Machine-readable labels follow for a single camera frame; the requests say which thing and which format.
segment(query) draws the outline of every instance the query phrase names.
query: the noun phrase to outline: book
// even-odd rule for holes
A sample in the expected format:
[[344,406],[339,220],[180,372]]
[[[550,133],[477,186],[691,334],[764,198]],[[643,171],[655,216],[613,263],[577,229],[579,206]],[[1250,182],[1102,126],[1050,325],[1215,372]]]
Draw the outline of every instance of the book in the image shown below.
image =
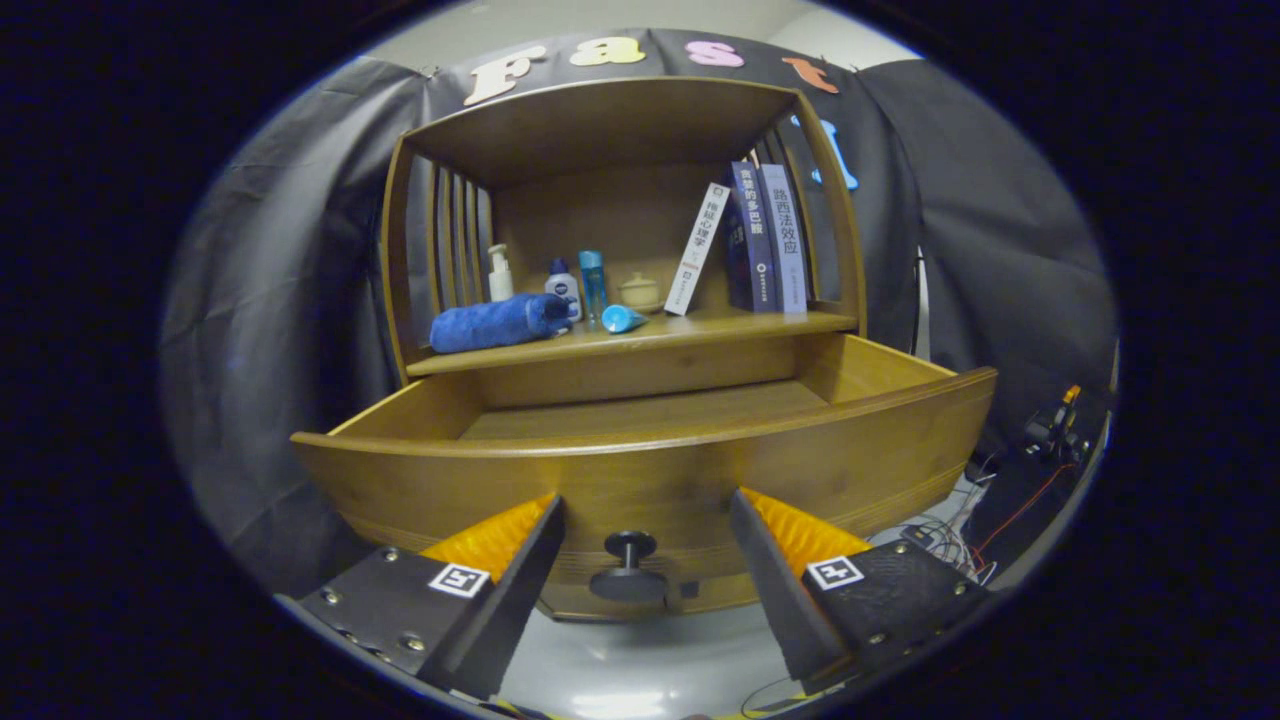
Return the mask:
[[689,301],[694,297],[698,277],[703,273],[703,264],[707,263],[707,254],[712,241],[716,240],[716,229],[719,227],[728,199],[730,188],[723,184],[710,183],[707,188],[703,205],[694,218],[694,229],[689,231],[685,255],[680,259],[676,277],[671,281],[671,292],[667,293],[667,304],[663,305],[666,311],[676,315],[689,311]]
[[769,242],[760,177],[751,163],[730,164],[724,238],[728,243],[730,304],[753,313],[778,309],[773,246]]
[[795,195],[787,183],[787,170],[777,163],[760,165],[762,192],[769,217],[769,234],[777,260],[780,309],[804,313],[809,309],[808,282],[804,266],[804,243],[796,222]]

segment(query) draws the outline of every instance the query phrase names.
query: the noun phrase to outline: wooden drawer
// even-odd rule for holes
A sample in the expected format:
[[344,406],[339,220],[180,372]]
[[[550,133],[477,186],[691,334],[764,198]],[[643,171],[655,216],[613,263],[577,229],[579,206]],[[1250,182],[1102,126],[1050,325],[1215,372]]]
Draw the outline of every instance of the wooden drawer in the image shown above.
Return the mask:
[[[764,337],[431,375],[293,441],[356,532],[413,551],[561,493],[541,607],[623,619],[755,601],[728,528],[739,486],[861,536],[941,501],[995,382],[851,334]],[[586,589],[625,529],[657,538],[643,565],[668,578],[664,603]]]

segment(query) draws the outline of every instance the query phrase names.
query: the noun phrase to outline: red cable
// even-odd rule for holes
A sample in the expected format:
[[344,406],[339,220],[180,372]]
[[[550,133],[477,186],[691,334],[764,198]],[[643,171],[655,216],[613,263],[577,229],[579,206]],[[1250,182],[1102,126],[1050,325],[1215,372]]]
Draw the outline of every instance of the red cable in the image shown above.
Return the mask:
[[[1012,523],[1014,520],[1016,520],[1019,515],[1021,515],[1023,512],[1025,512],[1028,507],[1030,507],[1037,500],[1039,500],[1039,496],[1044,495],[1044,491],[1048,489],[1048,486],[1053,484],[1053,480],[1057,479],[1059,474],[1061,474],[1062,470],[1066,470],[1068,468],[1075,468],[1075,464],[1074,462],[1069,462],[1066,465],[1062,465],[1057,470],[1055,470],[1053,474],[1050,475],[1048,480],[1046,480],[1044,484],[1041,486],[1041,489],[1036,491],[1036,495],[1033,495],[1032,498],[1028,500],[1025,505],[1023,505],[1021,507],[1019,507],[1018,512],[1014,512],[1012,515],[1010,515],[1010,518],[1007,520],[1005,520],[1004,525],[996,528],[996,532],[991,533],[991,536],[987,537],[987,541],[983,542],[980,546],[978,546],[978,548],[974,550],[974,552],[980,553],[983,550],[987,550],[987,546],[991,543],[992,538],[995,538],[996,536],[998,536],[1001,530],[1004,530],[1005,528],[1007,528],[1010,523]],[[987,562],[983,561],[982,566],[986,568]]]

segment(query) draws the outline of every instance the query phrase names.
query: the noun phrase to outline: book spine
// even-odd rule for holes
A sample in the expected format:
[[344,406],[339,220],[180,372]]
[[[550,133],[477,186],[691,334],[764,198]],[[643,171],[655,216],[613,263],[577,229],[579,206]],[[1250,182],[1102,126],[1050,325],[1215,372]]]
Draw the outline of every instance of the book spine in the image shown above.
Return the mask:
[[795,196],[787,183],[787,172],[782,165],[765,163],[760,165],[760,179],[767,205],[769,208],[769,228],[773,234],[773,250],[777,255],[778,299],[783,313],[804,313],[808,283],[805,282],[804,251],[800,243],[800,227],[796,222]]
[[689,232],[689,241],[685,243],[685,255],[680,259],[676,277],[671,281],[671,292],[667,293],[667,304],[663,306],[666,311],[676,315],[689,311],[689,301],[698,286],[698,277],[703,273],[728,196],[730,190],[723,184],[710,183],[707,188],[703,205],[694,218],[694,229]]
[[[745,297],[739,299],[739,307],[755,313],[778,310],[777,277],[774,273],[773,246],[765,229],[765,211],[760,196],[760,176],[751,163],[732,163],[733,190],[737,192],[737,215],[741,223],[742,245],[745,245],[746,275],[749,287]],[[736,259],[744,261],[740,252]],[[741,281],[741,270],[736,273]]]

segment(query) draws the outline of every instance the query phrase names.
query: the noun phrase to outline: blue towel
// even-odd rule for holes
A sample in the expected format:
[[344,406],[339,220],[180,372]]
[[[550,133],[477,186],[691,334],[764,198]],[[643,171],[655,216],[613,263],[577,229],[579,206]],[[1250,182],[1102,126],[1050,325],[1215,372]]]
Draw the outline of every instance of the blue towel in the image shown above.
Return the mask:
[[570,328],[568,301],[558,295],[522,292],[502,302],[452,307],[431,323],[431,348],[463,352],[520,345]]

